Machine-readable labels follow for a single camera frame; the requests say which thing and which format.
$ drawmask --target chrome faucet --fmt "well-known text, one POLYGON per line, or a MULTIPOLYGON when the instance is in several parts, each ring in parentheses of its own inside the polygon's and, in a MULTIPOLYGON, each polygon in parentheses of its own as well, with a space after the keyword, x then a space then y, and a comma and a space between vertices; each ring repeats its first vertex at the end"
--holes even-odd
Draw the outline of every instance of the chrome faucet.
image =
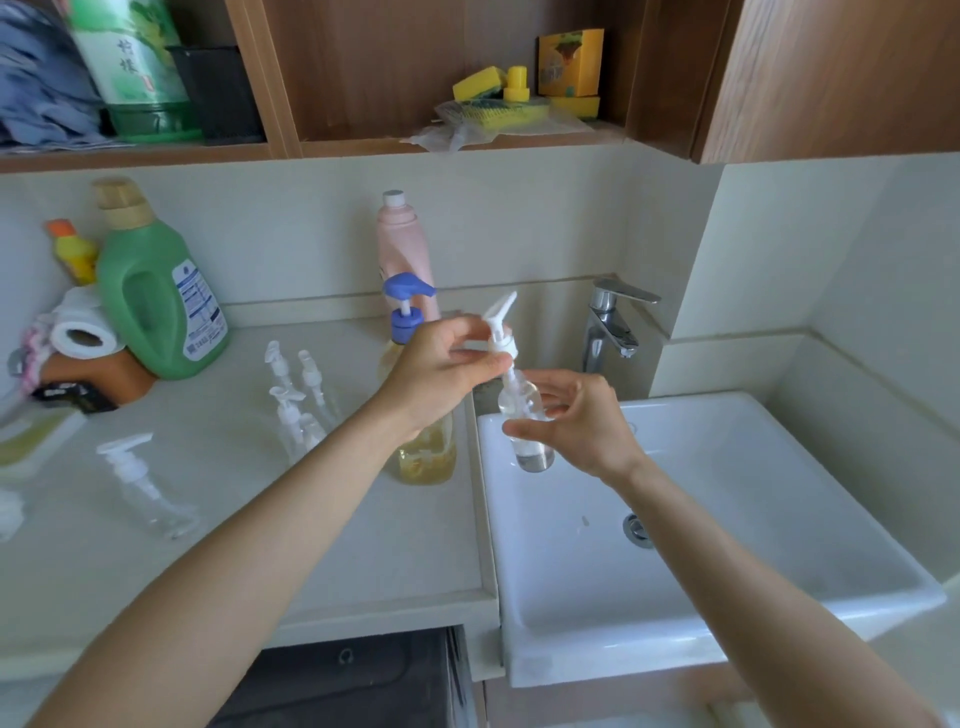
POLYGON ((603 365, 604 342, 610 341, 620 356, 629 359, 636 353, 639 344, 627 327, 620 312, 616 310, 616 297, 623 296, 634 301, 657 303, 656 293, 634 288, 617 279, 597 279, 593 282, 593 295, 587 314, 587 334, 584 337, 584 371, 596 374, 603 365))

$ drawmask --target white countertop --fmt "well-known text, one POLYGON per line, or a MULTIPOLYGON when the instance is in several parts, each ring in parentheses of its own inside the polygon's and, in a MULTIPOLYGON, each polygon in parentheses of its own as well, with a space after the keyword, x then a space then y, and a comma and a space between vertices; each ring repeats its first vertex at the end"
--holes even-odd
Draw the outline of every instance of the white countertop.
MULTIPOLYGON (((90 417, 34 481, 13 486, 27 499, 28 518, 0 545, 0 680, 64 671, 203 535, 165 542, 146 530, 96 445, 152 431, 154 441, 137 452, 157 479, 199 507, 205 533, 286 467, 267 394, 267 342, 279 340, 297 384, 297 352, 309 349, 324 382, 353 411, 376 388, 387 328, 365 319, 242 328, 232 336, 200 375, 158 382, 143 400, 90 417)), ((457 467, 444 485, 406 486, 389 467, 377 477, 270 645, 464 624, 491 659, 499 614, 468 401, 456 410, 455 431, 457 467)))

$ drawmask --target right hand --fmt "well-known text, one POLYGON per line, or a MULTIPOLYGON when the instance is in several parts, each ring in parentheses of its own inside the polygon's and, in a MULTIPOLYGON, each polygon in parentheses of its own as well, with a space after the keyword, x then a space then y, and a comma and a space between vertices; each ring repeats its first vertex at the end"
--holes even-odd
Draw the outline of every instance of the right hand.
POLYGON ((600 375, 566 369, 525 371, 537 385, 552 422, 508 420, 503 432, 536 440, 559 452, 584 473, 619 490, 631 473, 656 467, 623 417, 616 393, 600 375))

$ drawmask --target faucet handle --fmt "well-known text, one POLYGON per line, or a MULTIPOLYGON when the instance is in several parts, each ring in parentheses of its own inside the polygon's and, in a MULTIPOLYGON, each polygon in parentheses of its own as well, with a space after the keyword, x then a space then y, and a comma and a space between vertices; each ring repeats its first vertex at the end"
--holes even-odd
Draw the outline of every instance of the faucet handle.
POLYGON ((642 288, 636 288, 629 283, 617 279, 595 279, 593 281, 593 296, 590 298, 590 308, 595 311, 612 311, 616 307, 616 297, 643 301, 644 303, 659 303, 660 296, 642 288))

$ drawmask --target black basket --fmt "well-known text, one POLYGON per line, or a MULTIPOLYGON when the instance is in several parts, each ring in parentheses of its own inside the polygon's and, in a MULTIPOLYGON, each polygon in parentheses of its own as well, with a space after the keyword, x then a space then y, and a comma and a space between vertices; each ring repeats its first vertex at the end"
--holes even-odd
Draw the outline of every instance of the black basket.
POLYGON ((207 144, 267 140, 239 48, 170 46, 167 50, 177 64, 207 144))

